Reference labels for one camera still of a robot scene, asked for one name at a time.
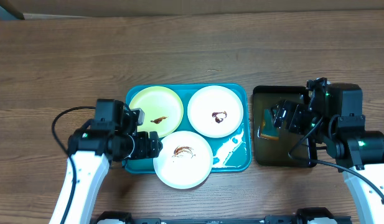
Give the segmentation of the green and yellow sponge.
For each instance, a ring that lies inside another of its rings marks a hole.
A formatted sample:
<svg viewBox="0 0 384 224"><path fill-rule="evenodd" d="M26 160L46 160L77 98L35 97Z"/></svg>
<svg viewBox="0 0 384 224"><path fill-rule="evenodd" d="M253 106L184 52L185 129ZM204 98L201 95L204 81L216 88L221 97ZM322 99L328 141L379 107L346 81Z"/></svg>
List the green and yellow sponge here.
<svg viewBox="0 0 384 224"><path fill-rule="evenodd" d="M269 109L263 111L263 120L261 122L259 137L274 141L279 140L279 131L273 126L272 115Z"/></svg>

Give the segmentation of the yellow plate with sauce stain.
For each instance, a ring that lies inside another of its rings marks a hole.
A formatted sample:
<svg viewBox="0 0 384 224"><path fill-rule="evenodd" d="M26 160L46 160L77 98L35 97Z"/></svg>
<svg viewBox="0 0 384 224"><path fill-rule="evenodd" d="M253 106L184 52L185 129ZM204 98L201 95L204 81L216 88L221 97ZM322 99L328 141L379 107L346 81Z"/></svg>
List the yellow plate with sauce stain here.
<svg viewBox="0 0 384 224"><path fill-rule="evenodd" d="M150 86L139 91L130 101L129 107L140 108L144 112L144 121L138 131L156 131L160 138L174 132L184 114L178 94L164 86Z"/></svg>

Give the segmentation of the white plate with orange stain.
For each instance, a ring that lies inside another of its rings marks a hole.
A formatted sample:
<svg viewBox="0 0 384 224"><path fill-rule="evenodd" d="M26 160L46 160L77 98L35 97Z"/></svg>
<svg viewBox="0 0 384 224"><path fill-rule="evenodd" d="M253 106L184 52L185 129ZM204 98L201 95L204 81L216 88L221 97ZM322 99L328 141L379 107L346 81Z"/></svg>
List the white plate with orange stain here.
<svg viewBox="0 0 384 224"><path fill-rule="evenodd" d="M213 166L207 140L192 131L176 131L161 142L163 148L153 159L153 166L163 183L175 189L191 189L206 180Z"/></svg>

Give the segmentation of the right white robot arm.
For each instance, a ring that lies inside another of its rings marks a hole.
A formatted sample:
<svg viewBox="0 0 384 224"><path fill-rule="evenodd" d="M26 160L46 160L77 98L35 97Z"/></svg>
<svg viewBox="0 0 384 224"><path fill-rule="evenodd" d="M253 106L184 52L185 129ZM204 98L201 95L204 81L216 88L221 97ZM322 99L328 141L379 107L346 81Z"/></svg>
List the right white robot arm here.
<svg viewBox="0 0 384 224"><path fill-rule="evenodd" d="M275 128L325 144L334 163L321 161L342 173L361 223L384 223L384 134L365 129L363 92L353 83L309 80L305 103L280 100L269 112Z"/></svg>

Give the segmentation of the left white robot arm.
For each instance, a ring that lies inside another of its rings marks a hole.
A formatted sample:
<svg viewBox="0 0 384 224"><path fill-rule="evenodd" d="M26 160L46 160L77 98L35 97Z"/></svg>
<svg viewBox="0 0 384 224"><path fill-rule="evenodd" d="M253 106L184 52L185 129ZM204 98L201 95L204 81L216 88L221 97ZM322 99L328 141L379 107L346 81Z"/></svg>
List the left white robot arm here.
<svg viewBox="0 0 384 224"><path fill-rule="evenodd" d="M67 170L51 223L89 223L98 191L112 162L156 158L162 143L157 132L139 132L144 111L119 100L99 99L95 117L87 120L59 146Z"/></svg>

